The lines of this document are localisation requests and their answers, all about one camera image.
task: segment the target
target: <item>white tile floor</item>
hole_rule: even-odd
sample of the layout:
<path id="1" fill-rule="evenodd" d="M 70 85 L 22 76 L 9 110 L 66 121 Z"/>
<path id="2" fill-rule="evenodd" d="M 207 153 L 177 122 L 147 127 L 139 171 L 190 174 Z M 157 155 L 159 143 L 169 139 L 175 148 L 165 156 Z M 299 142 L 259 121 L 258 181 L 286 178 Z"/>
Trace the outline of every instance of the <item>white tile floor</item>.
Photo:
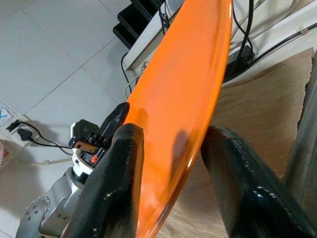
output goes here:
<path id="1" fill-rule="evenodd" d="M 112 28 L 129 0 L 0 0 L 0 107 L 25 114 L 65 144 L 80 119 L 101 124 L 123 96 L 120 60 L 128 49 Z M 27 147 L 20 163 L 65 159 L 58 149 Z M 0 238 L 71 163 L 10 163 L 0 171 Z"/>

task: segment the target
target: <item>wall socket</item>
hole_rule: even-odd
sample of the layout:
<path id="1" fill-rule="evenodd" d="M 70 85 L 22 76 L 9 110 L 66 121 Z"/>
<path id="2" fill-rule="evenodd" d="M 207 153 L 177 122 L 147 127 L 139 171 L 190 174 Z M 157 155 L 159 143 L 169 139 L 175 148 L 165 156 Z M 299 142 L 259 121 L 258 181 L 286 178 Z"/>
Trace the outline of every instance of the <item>wall socket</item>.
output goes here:
<path id="1" fill-rule="evenodd" d="M 21 140 L 20 135 L 17 133 L 20 128 L 32 131 L 33 139 L 36 139 L 38 136 L 37 132 L 23 124 L 19 125 L 11 132 L 8 131 L 6 128 L 16 120 L 30 122 L 30 119 L 28 119 L 26 116 L 19 115 L 9 108 L 0 108 L 0 140 L 4 145 L 5 150 L 5 156 L 0 169 L 3 168 L 4 165 L 6 165 L 11 159 L 17 156 L 23 147 L 31 143 L 30 141 Z"/>

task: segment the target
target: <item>orange plastic tray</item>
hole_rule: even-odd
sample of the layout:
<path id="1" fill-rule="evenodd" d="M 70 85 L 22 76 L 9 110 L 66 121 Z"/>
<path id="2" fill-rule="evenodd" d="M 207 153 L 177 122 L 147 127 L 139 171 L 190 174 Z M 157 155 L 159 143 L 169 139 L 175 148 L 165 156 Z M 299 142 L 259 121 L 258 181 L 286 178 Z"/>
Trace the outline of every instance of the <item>orange plastic tray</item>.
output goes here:
<path id="1" fill-rule="evenodd" d="M 128 99 L 144 129 L 137 237 L 154 237 L 193 165 L 224 77 L 231 0 L 185 0 Z"/>

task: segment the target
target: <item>orange plate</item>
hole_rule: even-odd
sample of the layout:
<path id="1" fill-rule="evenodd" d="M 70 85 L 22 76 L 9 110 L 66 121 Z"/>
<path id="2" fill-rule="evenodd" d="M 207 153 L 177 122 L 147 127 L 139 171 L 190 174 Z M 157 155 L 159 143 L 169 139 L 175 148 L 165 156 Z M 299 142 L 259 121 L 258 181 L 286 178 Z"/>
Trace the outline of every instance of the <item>orange plate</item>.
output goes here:
<path id="1" fill-rule="evenodd" d="M 185 0 L 128 99 L 144 129 L 137 237 L 154 237 L 193 165 L 226 67 L 231 0 Z"/>

